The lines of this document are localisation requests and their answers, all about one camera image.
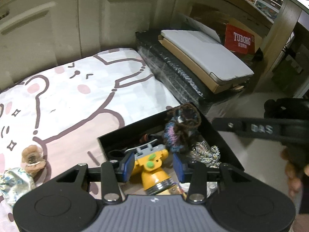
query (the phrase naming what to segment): pink and white bedsheet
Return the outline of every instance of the pink and white bedsheet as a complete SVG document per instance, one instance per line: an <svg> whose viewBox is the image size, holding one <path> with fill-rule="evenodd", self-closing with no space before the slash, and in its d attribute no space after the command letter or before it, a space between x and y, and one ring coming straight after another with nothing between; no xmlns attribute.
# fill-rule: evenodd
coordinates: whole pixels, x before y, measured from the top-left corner
<svg viewBox="0 0 309 232"><path fill-rule="evenodd" d="M133 49L43 71L0 94L0 174L19 167L31 144L42 147L48 162L37 185L77 163L99 166L105 158L97 137L177 105ZM92 184L91 194L100 198L99 192ZM0 231L18 231L2 196Z"/></svg>

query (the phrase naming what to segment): human hand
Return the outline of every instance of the human hand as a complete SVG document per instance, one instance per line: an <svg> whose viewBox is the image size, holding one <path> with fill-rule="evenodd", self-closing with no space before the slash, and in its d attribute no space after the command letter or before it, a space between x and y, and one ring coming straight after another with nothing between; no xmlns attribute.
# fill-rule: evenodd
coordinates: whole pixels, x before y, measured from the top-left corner
<svg viewBox="0 0 309 232"><path fill-rule="evenodd" d="M288 160L287 149L284 149L281 153L281 158ZM304 172L309 176L309 165L305 166ZM294 199L295 195L301 190L302 182L297 177L297 170L295 166L288 161L285 166L285 174L288 176L288 187L289 187L289 196L291 199ZM297 215L293 223L294 232L309 232L309 214L300 214Z"/></svg>
<svg viewBox="0 0 309 232"><path fill-rule="evenodd" d="M287 149L284 149L281 153L281 158L284 160L289 159ZM309 165L304 167L304 172L309 176ZM297 177L297 170L291 162L287 162L285 166L285 174L288 176L289 196L294 199L295 195L301 190L302 182Z"/></svg>

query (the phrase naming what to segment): cardboard box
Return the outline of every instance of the cardboard box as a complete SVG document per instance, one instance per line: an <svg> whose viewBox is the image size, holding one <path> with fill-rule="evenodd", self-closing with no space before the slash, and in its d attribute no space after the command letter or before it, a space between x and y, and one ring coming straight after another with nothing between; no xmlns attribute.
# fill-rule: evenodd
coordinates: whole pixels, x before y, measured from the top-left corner
<svg viewBox="0 0 309 232"><path fill-rule="evenodd" d="M179 48L167 39L163 38L159 42L168 49L175 57L183 62L197 77L214 93L225 91L233 87L233 84L219 85L217 84L200 66L198 66L191 58L184 54Z"/></svg>
<svg viewBox="0 0 309 232"><path fill-rule="evenodd" d="M252 66L252 59L255 55L255 52L259 49L262 43L262 38L258 34L256 34L254 31L252 31L250 28L248 28L246 25L236 20L235 18L204 4L195 4L192 7L190 17L215 30L216 33L219 35L221 42L224 44L224 41L226 40L226 32L228 31L227 25L235 26L236 28L243 30L243 35L251 37L251 46L250 48L248 48L247 52L237 52L235 51L235 49L229 49L226 44L225 47L232 51L233 54L235 54L247 66Z"/></svg>
<svg viewBox="0 0 309 232"><path fill-rule="evenodd" d="M220 37L214 29L183 14L179 14L179 20L191 27L188 28L191 31L186 31L187 33L161 31L163 37L159 39L160 43L182 61L214 94L231 89L253 75L241 60L229 52L230 48L245 55L248 52L254 54L252 34L228 25L225 26L224 37ZM196 31L199 31L199 36L195 36Z"/></svg>

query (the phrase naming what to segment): crochet item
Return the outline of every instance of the crochet item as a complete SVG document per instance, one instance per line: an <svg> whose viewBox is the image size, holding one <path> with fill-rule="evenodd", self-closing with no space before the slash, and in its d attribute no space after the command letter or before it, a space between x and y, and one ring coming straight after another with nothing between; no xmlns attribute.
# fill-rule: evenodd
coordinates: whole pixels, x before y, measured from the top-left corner
<svg viewBox="0 0 309 232"><path fill-rule="evenodd" d="M46 160L43 159L42 150L36 145L30 145L25 148L22 153L22 163L27 163L25 171L34 177L38 171L46 165Z"/></svg>
<svg viewBox="0 0 309 232"><path fill-rule="evenodd" d="M168 112L170 121L165 125L163 141L172 153L189 147L190 139L198 134L201 124L198 110L192 104L184 104Z"/></svg>

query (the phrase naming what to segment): white wardrobe door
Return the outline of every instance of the white wardrobe door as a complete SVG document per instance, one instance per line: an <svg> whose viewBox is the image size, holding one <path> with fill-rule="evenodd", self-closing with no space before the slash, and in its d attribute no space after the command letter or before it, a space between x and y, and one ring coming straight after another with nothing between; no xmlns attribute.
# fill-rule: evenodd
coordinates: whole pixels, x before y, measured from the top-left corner
<svg viewBox="0 0 309 232"><path fill-rule="evenodd" d="M83 56L134 47L135 32L168 27L175 0L79 0Z"/></svg>
<svg viewBox="0 0 309 232"><path fill-rule="evenodd" d="M77 0L12 0L0 6L0 89L81 58Z"/></svg>

